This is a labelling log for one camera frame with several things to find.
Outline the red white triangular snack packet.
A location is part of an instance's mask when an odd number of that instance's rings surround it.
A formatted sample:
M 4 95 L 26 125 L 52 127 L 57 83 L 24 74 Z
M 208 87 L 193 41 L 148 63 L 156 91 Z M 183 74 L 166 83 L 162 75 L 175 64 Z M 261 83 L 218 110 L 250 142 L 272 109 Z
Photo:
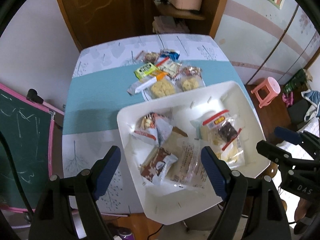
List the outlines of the red white triangular snack packet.
M 132 136 L 142 142 L 161 147 L 170 137 L 173 126 L 170 119 L 158 113 L 148 113 L 137 124 Z

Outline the green snack packet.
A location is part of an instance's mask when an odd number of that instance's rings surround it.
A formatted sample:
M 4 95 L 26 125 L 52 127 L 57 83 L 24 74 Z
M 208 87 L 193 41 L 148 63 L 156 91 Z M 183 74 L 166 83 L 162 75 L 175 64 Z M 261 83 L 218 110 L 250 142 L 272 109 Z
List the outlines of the green snack packet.
M 145 78 L 154 71 L 157 70 L 157 67 L 152 63 L 146 63 L 134 71 L 134 74 L 138 80 Z

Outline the folded cloth stack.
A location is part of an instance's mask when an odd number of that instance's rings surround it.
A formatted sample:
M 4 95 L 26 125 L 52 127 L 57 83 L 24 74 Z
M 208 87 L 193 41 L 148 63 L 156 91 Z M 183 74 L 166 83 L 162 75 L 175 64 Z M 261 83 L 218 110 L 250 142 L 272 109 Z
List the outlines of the folded cloth stack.
M 156 16 L 152 22 L 152 31 L 156 34 L 188 34 L 189 28 L 183 21 L 175 20 L 171 16 Z

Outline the sliding wardrobe doors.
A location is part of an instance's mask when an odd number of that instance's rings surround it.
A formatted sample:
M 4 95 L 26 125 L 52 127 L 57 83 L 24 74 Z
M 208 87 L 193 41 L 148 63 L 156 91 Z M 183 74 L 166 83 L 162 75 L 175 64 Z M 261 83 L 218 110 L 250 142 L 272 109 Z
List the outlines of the sliding wardrobe doors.
M 215 42 L 246 85 L 266 77 L 283 85 L 319 49 L 319 33 L 295 0 L 228 0 Z

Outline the red stripe barcode packet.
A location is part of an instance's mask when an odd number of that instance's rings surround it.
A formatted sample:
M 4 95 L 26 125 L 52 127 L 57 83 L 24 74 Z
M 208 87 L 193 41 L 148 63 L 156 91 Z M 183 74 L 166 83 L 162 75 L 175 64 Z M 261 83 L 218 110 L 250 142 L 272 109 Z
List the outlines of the red stripe barcode packet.
M 156 67 L 161 71 L 166 72 L 171 79 L 174 79 L 178 75 L 180 65 L 167 57 L 158 63 Z

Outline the brown wooden door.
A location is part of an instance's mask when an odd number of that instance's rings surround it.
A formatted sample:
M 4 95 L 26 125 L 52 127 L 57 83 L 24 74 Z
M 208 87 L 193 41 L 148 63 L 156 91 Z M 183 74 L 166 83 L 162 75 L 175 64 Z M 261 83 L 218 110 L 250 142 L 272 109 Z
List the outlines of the brown wooden door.
M 145 0 L 57 0 L 78 48 L 146 34 Z

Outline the blue snack packet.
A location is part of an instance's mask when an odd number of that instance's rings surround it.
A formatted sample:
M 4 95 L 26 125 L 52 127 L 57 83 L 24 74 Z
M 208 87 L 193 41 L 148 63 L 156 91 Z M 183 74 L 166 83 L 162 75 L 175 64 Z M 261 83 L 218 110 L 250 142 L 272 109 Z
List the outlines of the blue snack packet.
M 177 61 L 180 57 L 180 52 L 178 50 L 173 49 L 162 49 L 160 51 L 159 57 L 161 58 L 169 58 L 172 61 Z

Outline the nut bar clear packet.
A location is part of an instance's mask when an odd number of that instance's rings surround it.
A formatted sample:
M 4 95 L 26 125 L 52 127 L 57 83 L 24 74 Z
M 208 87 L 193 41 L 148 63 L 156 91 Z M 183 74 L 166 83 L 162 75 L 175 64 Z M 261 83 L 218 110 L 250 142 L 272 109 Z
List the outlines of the nut bar clear packet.
M 154 64 L 159 59 L 159 53 L 153 51 L 141 51 L 135 59 L 144 63 Z

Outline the red candy clear packet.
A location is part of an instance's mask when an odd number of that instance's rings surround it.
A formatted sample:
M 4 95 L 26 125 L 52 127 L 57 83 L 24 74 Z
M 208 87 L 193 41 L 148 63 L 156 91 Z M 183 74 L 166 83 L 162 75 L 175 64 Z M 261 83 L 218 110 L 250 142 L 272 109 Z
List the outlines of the red candy clear packet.
M 195 66 L 182 66 L 180 74 L 184 76 L 199 76 L 202 77 L 202 69 Z

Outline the clear bag printed text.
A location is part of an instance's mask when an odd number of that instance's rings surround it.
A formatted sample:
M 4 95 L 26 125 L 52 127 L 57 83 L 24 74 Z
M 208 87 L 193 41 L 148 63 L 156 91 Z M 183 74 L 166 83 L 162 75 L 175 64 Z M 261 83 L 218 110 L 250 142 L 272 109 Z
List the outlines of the clear bag printed text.
M 201 150 L 208 144 L 200 139 L 178 140 L 181 155 L 170 168 L 167 178 L 176 186 L 189 189 L 204 189 L 207 173 L 201 163 Z

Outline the green chalkboard pink frame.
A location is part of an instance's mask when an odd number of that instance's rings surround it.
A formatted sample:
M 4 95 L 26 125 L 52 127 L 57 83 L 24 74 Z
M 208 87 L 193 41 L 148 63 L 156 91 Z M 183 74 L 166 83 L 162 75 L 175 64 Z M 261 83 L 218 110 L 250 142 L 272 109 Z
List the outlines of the green chalkboard pink frame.
M 32 208 L 53 174 L 63 177 L 63 115 L 1 85 L 1 132 Z

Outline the brown chocolate snack packet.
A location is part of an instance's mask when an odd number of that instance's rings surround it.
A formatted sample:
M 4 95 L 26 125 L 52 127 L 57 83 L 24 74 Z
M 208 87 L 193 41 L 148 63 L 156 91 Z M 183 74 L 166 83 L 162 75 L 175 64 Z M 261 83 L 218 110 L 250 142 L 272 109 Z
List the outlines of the brown chocolate snack packet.
M 160 185 L 172 165 L 177 161 L 178 157 L 164 148 L 154 148 L 141 165 L 140 175 L 153 185 Z

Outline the brown cracker box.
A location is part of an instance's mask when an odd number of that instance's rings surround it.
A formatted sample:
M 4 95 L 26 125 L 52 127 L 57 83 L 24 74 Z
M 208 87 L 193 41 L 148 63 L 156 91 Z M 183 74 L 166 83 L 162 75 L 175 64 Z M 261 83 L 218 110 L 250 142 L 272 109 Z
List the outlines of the brown cracker box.
M 187 133 L 182 131 L 180 128 L 174 126 L 170 136 L 163 143 L 162 147 L 166 151 L 179 157 L 181 155 L 181 153 L 180 153 L 181 148 L 180 148 L 180 146 L 178 146 L 178 140 L 180 140 L 182 138 L 187 138 L 187 137 L 188 137 Z

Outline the patterned teal tablecloth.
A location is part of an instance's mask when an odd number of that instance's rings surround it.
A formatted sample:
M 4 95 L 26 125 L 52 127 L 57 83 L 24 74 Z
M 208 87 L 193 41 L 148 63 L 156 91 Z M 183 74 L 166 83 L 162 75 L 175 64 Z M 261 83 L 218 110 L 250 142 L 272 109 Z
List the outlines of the patterned teal tablecloth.
M 111 146 L 121 146 L 118 112 L 143 102 L 142 95 L 130 96 L 141 51 L 178 51 L 180 60 L 203 70 L 206 85 L 241 82 L 229 59 L 206 35 L 161 34 L 125 38 L 83 49 L 69 88 L 62 131 L 62 162 L 65 177 L 91 168 Z

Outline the dark cake red-seal packet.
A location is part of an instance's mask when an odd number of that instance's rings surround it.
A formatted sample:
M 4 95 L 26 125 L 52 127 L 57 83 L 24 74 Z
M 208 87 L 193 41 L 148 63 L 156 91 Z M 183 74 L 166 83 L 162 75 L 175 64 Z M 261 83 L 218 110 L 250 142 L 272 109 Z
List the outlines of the dark cake red-seal packet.
M 219 146 L 221 151 L 225 151 L 238 138 L 241 131 L 242 128 L 237 126 L 235 118 L 227 109 L 210 116 L 200 126 L 202 140 Z

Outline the white plastic tray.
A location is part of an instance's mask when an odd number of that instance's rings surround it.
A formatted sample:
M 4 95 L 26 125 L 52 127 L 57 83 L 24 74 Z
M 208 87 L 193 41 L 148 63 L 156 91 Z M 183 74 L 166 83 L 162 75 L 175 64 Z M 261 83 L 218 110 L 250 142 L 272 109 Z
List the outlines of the white plastic tray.
M 255 148 L 264 139 L 260 122 L 234 81 L 125 107 L 117 123 L 143 212 L 161 224 L 221 202 L 201 164 L 205 146 L 249 178 L 269 165 Z

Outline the rice cake clear packet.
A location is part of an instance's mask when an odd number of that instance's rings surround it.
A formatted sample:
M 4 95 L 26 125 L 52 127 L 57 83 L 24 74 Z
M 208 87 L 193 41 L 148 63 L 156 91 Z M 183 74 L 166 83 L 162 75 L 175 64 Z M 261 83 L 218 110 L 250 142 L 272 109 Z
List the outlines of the rice cake clear packet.
M 178 86 L 174 84 L 172 81 L 163 78 L 154 83 L 148 89 L 148 92 L 153 99 L 158 99 L 180 93 L 181 89 L 178 88 Z

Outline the yellow bread blue packet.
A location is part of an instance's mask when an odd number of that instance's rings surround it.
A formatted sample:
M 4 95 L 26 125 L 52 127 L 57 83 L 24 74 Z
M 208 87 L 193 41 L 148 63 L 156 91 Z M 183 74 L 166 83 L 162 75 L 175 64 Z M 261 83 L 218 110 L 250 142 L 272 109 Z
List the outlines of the yellow bread blue packet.
M 208 142 L 216 156 L 230 168 L 245 165 L 245 154 L 240 140 L 240 127 L 237 116 L 224 109 L 209 111 L 201 117 L 191 120 L 196 128 L 197 137 Z

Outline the orange white long packet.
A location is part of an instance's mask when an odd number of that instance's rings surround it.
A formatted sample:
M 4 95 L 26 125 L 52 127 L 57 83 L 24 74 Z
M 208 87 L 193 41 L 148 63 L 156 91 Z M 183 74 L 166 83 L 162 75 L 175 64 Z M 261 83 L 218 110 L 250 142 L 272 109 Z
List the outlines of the orange white long packet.
M 128 89 L 127 92 L 130 95 L 136 95 L 141 93 L 143 90 L 151 87 L 154 85 L 157 81 L 163 79 L 164 77 L 167 76 L 166 72 L 160 72 L 157 75 L 148 75 L 141 80 L 136 81 L 133 83 Z

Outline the pink plastic stool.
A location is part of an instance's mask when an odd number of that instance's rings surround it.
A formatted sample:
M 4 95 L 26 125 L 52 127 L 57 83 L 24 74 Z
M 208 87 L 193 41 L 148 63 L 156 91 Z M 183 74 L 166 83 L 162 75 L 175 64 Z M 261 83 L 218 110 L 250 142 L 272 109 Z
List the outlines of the pink plastic stool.
M 259 95 L 260 90 L 265 92 L 266 95 L 264 98 Z M 279 95 L 280 91 L 281 88 L 277 80 L 273 77 L 268 77 L 253 90 L 251 90 L 251 94 L 254 94 L 259 101 L 259 108 L 263 108 L 268 106 L 272 100 Z

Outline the wooden shelf unit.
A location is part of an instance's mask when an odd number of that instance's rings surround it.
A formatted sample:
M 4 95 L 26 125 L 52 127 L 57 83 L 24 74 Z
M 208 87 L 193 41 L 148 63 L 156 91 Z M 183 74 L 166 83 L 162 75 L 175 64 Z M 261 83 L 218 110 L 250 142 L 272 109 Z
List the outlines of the wooden shelf unit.
M 215 37 L 228 0 L 144 0 L 145 32 L 152 33 L 154 17 L 185 21 L 192 34 Z

